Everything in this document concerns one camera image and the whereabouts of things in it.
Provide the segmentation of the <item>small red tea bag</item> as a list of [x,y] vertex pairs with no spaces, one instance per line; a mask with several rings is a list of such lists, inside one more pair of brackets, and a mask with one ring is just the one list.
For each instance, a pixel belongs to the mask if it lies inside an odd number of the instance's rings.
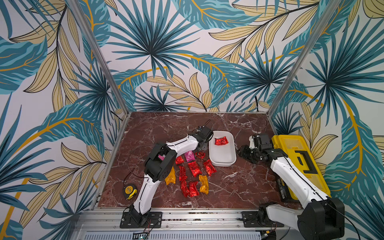
[[180,165],[180,164],[183,164],[185,161],[184,161],[184,158],[182,156],[178,156],[176,159],[175,159],[175,164],[176,165]]

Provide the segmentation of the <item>wide red tea bag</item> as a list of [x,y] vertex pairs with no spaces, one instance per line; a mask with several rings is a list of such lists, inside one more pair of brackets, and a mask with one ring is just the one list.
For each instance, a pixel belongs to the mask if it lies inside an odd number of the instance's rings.
[[202,171],[200,170],[200,167],[196,161],[189,162],[188,166],[194,177],[197,177],[198,175],[202,174]]

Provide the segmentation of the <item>narrow red tea bag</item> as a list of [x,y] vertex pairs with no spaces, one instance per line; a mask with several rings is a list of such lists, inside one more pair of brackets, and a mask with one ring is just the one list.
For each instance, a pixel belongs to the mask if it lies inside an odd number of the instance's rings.
[[187,180],[188,176],[186,173],[186,168],[184,166],[179,166],[180,172],[179,172],[179,181],[182,183]]

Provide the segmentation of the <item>orange tea bag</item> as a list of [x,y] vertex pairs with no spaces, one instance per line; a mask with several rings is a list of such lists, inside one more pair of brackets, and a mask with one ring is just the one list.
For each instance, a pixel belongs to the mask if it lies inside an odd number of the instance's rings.
[[199,175],[199,181],[201,183],[200,192],[203,194],[209,194],[209,182],[208,177],[205,175]]
[[165,182],[167,186],[176,183],[176,171],[174,167],[171,168],[169,175],[165,178]]

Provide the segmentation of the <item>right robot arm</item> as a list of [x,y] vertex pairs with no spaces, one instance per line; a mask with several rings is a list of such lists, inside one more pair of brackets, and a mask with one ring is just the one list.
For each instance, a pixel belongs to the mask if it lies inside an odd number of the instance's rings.
[[242,212],[246,228],[283,224],[298,231],[305,240],[334,240],[345,235],[345,206],[331,198],[330,189],[321,175],[302,136],[253,135],[249,145],[237,154],[250,163],[268,163],[278,175],[282,198],[293,197],[302,208],[295,210],[277,203],[266,203],[256,212]]

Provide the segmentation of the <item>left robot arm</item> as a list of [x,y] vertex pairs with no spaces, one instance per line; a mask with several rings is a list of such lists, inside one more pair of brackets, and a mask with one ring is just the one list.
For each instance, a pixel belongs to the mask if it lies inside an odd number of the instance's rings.
[[171,172],[176,158],[196,150],[200,145],[211,140],[213,134],[209,127],[202,126],[196,133],[175,142],[155,144],[145,161],[144,180],[137,199],[129,208],[133,217],[141,218],[150,211],[157,188]]

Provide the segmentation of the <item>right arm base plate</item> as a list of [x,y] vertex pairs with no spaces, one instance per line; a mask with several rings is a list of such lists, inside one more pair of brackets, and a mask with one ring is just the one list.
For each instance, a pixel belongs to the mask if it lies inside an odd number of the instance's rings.
[[241,212],[241,221],[245,228],[282,228],[283,224],[272,221],[263,211],[244,211]]

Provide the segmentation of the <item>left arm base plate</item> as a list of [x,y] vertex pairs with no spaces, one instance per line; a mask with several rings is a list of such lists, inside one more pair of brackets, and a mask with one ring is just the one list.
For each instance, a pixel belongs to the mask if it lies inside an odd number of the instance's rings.
[[162,212],[149,212],[145,215],[133,215],[131,212],[124,212],[120,222],[121,229],[159,229],[162,225]]

